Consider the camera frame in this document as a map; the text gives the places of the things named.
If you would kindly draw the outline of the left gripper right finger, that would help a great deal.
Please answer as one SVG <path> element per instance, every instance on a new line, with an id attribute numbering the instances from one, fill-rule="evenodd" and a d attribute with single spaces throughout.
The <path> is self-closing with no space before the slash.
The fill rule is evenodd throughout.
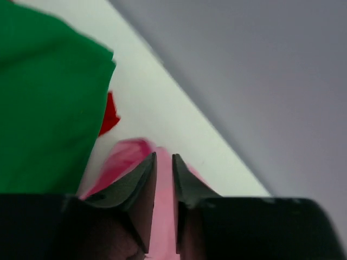
<path id="1" fill-rule="evenodd" d="M 179 154 L 172 156 L 172 172 L 176 197 L 176 251 L 180 255 L 204 255 L 201 202 L 221 195 L 195 176 Z"/>

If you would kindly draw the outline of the pink t-shirt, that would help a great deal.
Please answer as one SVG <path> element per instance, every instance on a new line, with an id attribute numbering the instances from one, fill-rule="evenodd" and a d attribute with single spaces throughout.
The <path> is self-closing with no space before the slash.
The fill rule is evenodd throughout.
<path id="1" fill-rule="evenodd" d="M 198 227 L 201 218 L 196 213 L 188 220 L 181 251 L 176 251 L 178 205 L 172 158 L 163 147 L 156 147 L 143 138 L 119 141 L 110 151 L 98 179 L 82 192 L 81 198 L 91 198 L 102 189 L 119 185 L 152 152 L 157 156 L 157 179 L 148 253 L 141 252 L 125 228 L 105 217 L 97 221 L 89 232 L 80 259 L 206 259 L 205 242 Z"/>

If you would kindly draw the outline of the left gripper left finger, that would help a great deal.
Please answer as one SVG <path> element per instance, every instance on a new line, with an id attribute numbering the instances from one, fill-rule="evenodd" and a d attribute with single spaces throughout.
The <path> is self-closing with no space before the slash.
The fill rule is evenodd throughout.
<path id="1" fill-rule="evenodd" d="M 85 201 L 118 220 L 142 252 L 148 253 L 156 181 L 157 155 L 153 152 L 131 172 Z"/>

